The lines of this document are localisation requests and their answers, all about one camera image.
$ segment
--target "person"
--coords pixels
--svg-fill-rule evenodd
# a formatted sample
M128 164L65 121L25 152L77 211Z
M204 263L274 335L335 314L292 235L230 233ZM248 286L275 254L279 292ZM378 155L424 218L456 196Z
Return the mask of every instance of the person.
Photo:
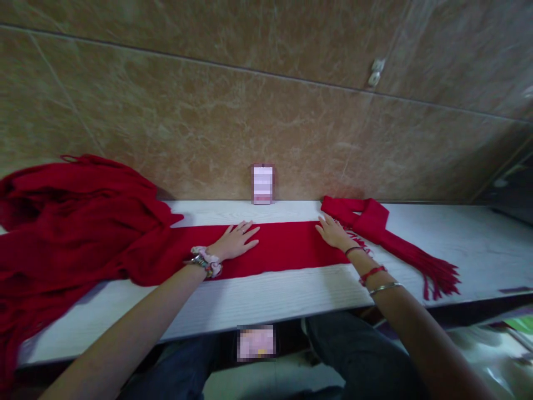
M357 247L330 216L316 230L343 252ZM253 222L230 226L206 248L221 261L258 244ZM348 258L363 276L378 265L354 248ZM217 336L188 339L121 390L157 343L207 272L188 264L135 305L96 340L42 394L42 399L202 398L217 352ZM345 379L341 388L308 393L308 398L494 398L427 310L387 272L366 280L383 316L396 330L407 355L371 326L346 312L306 318L305 330L319 358Z

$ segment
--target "white table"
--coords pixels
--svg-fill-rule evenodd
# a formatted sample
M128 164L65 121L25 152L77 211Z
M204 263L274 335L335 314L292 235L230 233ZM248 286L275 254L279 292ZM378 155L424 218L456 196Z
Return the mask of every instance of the white table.
M286 201L254 206L241 201L168 202L185 215L176 226L315 221L320 203ZM386 204L387 228L432 256L459 266L461 295L423 300L423 279L413 267L378 246L374 258L425 306L440 306L515 295L502 289L533 288L533 229L475 206ZM191 296L162 340L219 332L242 325L275 322L332 310L371 305L351 265L269 272L247 278L204 282ZM130 281L105 282L61 319L21 347L19 364L73 358L146 296ZM205 299L209 298L208 307Z

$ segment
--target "tile wall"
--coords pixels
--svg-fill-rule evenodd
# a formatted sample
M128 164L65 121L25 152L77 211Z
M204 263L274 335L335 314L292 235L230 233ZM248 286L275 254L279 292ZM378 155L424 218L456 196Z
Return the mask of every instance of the tile wall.
M180 199L470 202L533 131L530 1L0 4L0 172L94 153ZM374 58L381 82L366 85Z

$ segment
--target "dark pants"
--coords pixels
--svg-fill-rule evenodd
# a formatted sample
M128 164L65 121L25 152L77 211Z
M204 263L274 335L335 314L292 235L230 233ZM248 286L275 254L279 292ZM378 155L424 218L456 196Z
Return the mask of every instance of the dark pants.
M348 312L335 312L306 318L305 324L320 359L346 381L344 389L330 387L305 398L428 397L409 356L364 321ZM216 335L184 341L128 384L119 399L202 399L215 354Z

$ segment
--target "red string bracelet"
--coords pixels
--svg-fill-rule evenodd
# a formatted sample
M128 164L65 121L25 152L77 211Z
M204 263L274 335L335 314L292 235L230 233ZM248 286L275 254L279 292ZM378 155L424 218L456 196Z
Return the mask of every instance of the red string bracelet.
M348 254L349 254L350 252L352 252L352 250L357 250L357 249L360 249L360 248L363 248L363 247L362 247L362 246L354 246L354 247L350 247L348 250L346 250L346 251L344 252L344 255L345 255L345 256L348 256Z
M366 274L364 274L363 276L359 278L359 283L363 285L364 287L366 287L366 280L368 279L368 277L380 271L388 272L384 266L372 268L370 272L367 272Z

